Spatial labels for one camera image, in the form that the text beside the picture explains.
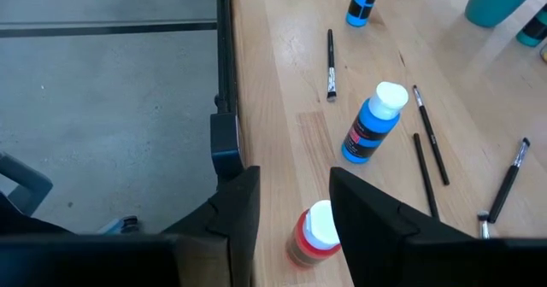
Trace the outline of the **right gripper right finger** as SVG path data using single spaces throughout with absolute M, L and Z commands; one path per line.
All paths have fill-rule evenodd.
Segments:
M 329 193 L 355 287 L 547 287 L 547 238 L 471 237 L 342 167 Z

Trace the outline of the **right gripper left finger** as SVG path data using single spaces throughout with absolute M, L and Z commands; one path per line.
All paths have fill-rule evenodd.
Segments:
M 78 235 L 0 192 L 0 287 L 250 287 L 259 216 L 259 167 L 158 234 Z

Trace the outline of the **thin black paint brush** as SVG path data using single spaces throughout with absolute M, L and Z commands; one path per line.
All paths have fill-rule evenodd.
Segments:
M 477 213 L 477 218 L 479 221 L 479 231 L 480 231 L 480 238 L 481 239 L 489 239 L 490 238 L 490 232 L 489 232 L 489 219 L 490 214 L 485 211 L 481 210 Z
M 516 157 L 509 167 L 508 171 L 505 173 L 503 181 L 499 187 L 497 195 L 491 205 L 490 214 L 488 217 L 488 222 L 494 224 L 497 221 L 499 214 L 502 211 L 503 205 L 508 198 L 509 192 L 512 188 L 512 185 L 516 179 L 516 176 L 520 170 L 521 164 L 524 161 L 526 153 L 530 147 L 530 141 L 528 138 L 523 138 L 521 141 L 520 149 L 518 150 Z
M 416 85 L 413 86 L 413 92 L 415 94 L 415 100 L 417 102 L 418 109 L 419 109 L 420 114 L 421 114 L 422 122 L 423 122 L 425 130 L 426 130 L 426 134 L 429 138 L 430 145 L 432 147 L 432 152 L 433 152 L 435 161 L 438 165 L 438 170 L 439 170 L 441 179 L 443 181 L 443 184 L 448 186 L 450 184 L 450 180 L 449 180 L 449 177 L 448 177 L 446 167 L 444 165 L 443 158 L 441 156 L 440 148 L 438 146 L 438 140 L 437 140 L 437 138 L 435 136 L 435 133 L 432 129 L 432 123 L 431 123 L 431 121 L 429 119 L 429 116 L 428 116 L 428 113 L 426 111 L 426 106 L 423 103 L 420 91 L 419 91 L 419 89 Z
M 426 192 L 426 199 L 429 206 L 430 214 L 435 220 L 440 220 L 435 195 L 432 189 L 431 179 L 428 173 L 426 160 L 423 153 L 423 148 L 421 146 L 420 135 L 417 132 L 413 134 L 413 140 L 415 144 L 415 150 L 416 150 L 417 159 L 419 162 L 419 167 L 421 170 L 421 175 L 423 178 L 423 184 L 424 184 L 424 188 Z

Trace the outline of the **small blue paint bottle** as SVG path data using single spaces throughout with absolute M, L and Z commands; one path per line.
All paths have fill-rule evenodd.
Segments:
M 346 22 L 354 27 L 363 27 L 368 23 L 375 0 L 350 0 Z

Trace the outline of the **small teal green paint bottle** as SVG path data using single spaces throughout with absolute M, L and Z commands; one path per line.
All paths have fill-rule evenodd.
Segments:
M 547 38 L 547 3 L 517 33 L 516 39 L 529 47 L 538 46 Z

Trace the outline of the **small orange red paint bottle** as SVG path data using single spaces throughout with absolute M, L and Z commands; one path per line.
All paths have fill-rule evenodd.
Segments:
M 314 267 L 339 250 L 341 244 L 330 200 L 320 200 L 304 210 L 285 244 L 289 261 L 301 269 Z

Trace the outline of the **cerulean blue C825 paint bottle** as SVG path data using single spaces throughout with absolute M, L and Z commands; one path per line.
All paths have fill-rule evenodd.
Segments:
M 342 155 L 355 164 L 364 164 L 397 125 L 409 100 L 400 84 L 382 81 L 354 119 L 341 145 Z

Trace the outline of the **black grey office chair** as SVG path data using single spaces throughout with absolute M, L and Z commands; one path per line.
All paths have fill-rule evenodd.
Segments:
M 53 187 L 49 178 L 1 150 L 0 175 L 18 184 L 18 187 L 8 196 L 0 191 L 0 236 L 38 233 L 71 234 L 70 231 L 58 225 L 32 217 Z M 20 202 L 22 190 L 30 191 L 32 196 L 23 209 L 20 209 L 10 197 L 14 196 L 15 200 Z

